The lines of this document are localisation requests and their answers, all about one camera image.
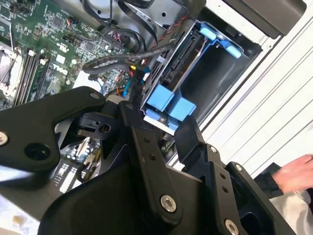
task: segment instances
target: green circuit board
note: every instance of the green circuit board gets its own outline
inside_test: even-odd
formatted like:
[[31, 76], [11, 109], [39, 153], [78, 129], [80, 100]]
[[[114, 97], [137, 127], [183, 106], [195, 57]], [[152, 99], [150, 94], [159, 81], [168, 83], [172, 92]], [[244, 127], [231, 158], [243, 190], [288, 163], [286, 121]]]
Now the green circuit board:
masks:
[[[0, 40], [10, 41], [12, 24], [16, 45], [49, 59], [43, 82], [43, 94], [58, 93], [73, 87], [85, 62], [109, 54], [125, 53], [125, 49], [109, 40], [87, 42], [79, 40], [68, 27], [70, 15], [52, 0], [0, 0]], [[99, 32], [77, 19], [74, 30], [87, 38], [99, 37]], [[127, 74], [112, 70], [100, 76], [103, 93], [128, 82]], [[31, 92], [28, 101], [32, 100]]]

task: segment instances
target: white surface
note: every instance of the white surface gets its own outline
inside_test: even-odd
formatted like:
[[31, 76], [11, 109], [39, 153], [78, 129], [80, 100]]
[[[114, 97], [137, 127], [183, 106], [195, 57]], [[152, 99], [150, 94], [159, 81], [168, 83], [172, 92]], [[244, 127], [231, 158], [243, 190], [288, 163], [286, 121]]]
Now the white surface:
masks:
[[[86, 87], [91, 87], [95, 89], [96, 91], [100, 92], [101, 87], [99, 83], [96, 81], [90, 81], [88, 77], [89, 77], [89, 74], [85, 73], [84, 71], [80, 71], [74, 83], [73, 89], [77, 87], [86, 86]], [[101, 86], [103, 86], [103, 81], [99, 79], [98, 81], [100, 82]]]
[[204, 130], [222, 161], [253, 177], [313, 152], [313, 7]]
[[168, 126], [164, 125], [163, 123], [156, 121], [154, 119], [152, 119], [151, 117], [145, 116], [143, 118], [146, 122], [150, 123], [153, 126], [156, 126], [157, 128], [165, 131], [166, 133], [170, 134], [170, 135], [174, 135], [175, 131], [173, 131], [172, 129], [170, 129]]

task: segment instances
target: black metal bracket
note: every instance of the black metal bracket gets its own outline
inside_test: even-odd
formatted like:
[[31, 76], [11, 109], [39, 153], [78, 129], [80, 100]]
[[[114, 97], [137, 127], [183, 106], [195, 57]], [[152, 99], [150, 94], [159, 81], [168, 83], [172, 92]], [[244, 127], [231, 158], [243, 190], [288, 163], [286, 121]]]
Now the black metal bracket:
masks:
[[[192, 117], [175, 132], [179, 160], [189, 175], [166, 167], [137, 108], [127, 101], [105, 102], [90, 88], [0, 112], [0, 121], [0, 132], [8, 136], [5, 144], [0, 143], [0, 167], [6, 170], [0, 172], [0, 180], [11, 186], [23, 179], [24, 186], [37, 186], [34, 194], [24, 191], [30, 198], [47, 198], [41, 186], [59, 162], [59, 147], [85, 137], [102, 140], [103, 173], [55, 200], [43, 216], [39, 234], [85, 234], [90, 232], [86, 219], [95, 233], [108, 228], [110, 234], [245, 235], [257, 234], [253, 226], [259, 224], [257, 231], [265, 234], [293, 234], [248, 173], [221, 162]], [[24, 190], [21, 185], [12, 190], [3, 186], [5, 195], [25, 201], [18, 196]], [[23, 208], [31, 207], [25, 203]], [[89, 211], [88, 218], [81, 218], [81, 210]], [[103, 211], [109, 212], [105, 219]], [[41, 210], [35, 213], [38, 218]], [[251, 213], [261, 219], [253, 226], [245, 221]]]
[[94, 89], [80, 87], [1, 111], [0, 131], [8, 142], [0, 147], [0, 181], [24, 179], [36, 186], [47, 182], [60, 160], [56, 138], [71, 123], [63, 125], [57, 136], [56, 124], [100, 110], [105, 102]]
[[208, 210], [213, 210], [209, 220], [214, 220], [216, 229], [227, 234], [225, 221], [237, 225], [239, 234], [247, 234], [241, 226], [238, 209], [229, 173], [222, 167], [217, 149], [204, 142], [196, 120], [188, 116], [175, 132], [175, 142], [179, 161], [185, 165], [184, 172], [195, 176], [206, 184]]

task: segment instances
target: black hose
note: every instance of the black hose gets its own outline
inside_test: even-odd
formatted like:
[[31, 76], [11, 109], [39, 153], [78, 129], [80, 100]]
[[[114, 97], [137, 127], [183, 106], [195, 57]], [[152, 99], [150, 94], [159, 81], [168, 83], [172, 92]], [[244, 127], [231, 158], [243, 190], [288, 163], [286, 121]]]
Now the black hose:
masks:
[[[167, 44], [163, 47], [156, 48], [156, 49], [153, 49], [151, 51], [144, 52], [144, 53], [109, 55], [109, 56], [100, 57], [100, 58], [97, 58], [97, 59], [94, 59], [94, 60], [91, 60], [91, 61], [85, 63], [83, 65], [83, 71], [85, 73], [88, 73], [88, 74], [99, 74], [99, 73], [103, 73], [103, 72], [108, 71], [108, 70], [112, 70], [111, 68], [116, 69], [117, 65], [125, 66], [127, 64], [129, 67], [130, 63], [129, 62], [127, 63], [126, 62], [127, 60], [130, 61], [130, 60], [144, 59], [144, 58], [151, 57], [151, 56], [154, 56], [156, 54], [168, 51], [170, 49], [173, 49], [174, 47], [175, 47], [175, 44], [170, 43], [170, 44]], [[96, 66], [99, 66], [101, 64], [105, 64], [105, 63], [108, 63], [111, 61], [115, 61], [115, 60], [117, 60], [119, 62], [95, 68]]]

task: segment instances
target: blue drive bracket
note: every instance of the blue drive bracket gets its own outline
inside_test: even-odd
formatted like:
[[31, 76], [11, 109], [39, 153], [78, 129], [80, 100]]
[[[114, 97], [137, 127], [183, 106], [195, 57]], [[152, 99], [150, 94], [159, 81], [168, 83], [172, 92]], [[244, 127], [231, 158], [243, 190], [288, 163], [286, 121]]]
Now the blue drive bracket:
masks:
[[236, 59], [239, 59], [244, 52], [242, 48], [238, 48], [228, 39], [222, 39], [221, 37], [219, 37], [222, 33], [217, 33], [215, 29], [211, 28], [205, 23], [201, 24], [200, 33], [212, 41], [212, 43], [210, 44], [211, 46], [214, 45], [216, 42], [220, 43], [220, 45], [222, 45], [222, 47]]
[[182, 97], [181, 91], [178, 89], [175, 93], [174, 99], [168, 107], [168, 115], [179, 121], [184, 121], [184, 119], [188, 115], [191, 115], [195, 109], [196, 105]]
[[151, 96], [149, 97], [147, 103], [163, 112], [167, 105], [171, 102], [173, 97], [173, 92], [171, 92], [169, 89], [165, 88], [161, 84], [158, 84], [152, 92]]

